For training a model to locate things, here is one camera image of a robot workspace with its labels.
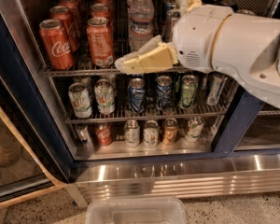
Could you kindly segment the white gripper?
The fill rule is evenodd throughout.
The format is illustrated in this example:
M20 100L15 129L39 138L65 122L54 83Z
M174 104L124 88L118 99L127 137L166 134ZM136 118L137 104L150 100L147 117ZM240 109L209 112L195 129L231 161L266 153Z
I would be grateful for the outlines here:
M233 14L230 7L202 5L202 0L176 0L183 15L173 29L172 42L151 38L138 51L116 59L116 68L127 75L150 74L171 69L178 61L185 68L210 73L215 39L223 22Z

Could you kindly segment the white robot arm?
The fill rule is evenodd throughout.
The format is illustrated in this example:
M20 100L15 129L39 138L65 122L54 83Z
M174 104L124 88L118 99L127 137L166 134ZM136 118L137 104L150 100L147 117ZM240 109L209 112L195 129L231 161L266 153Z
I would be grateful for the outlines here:
M157 35L115 61L127 75L188 69L233 77L246 91L280 109L280 20L239 14L201 0L176 0L181 18L173 40Z

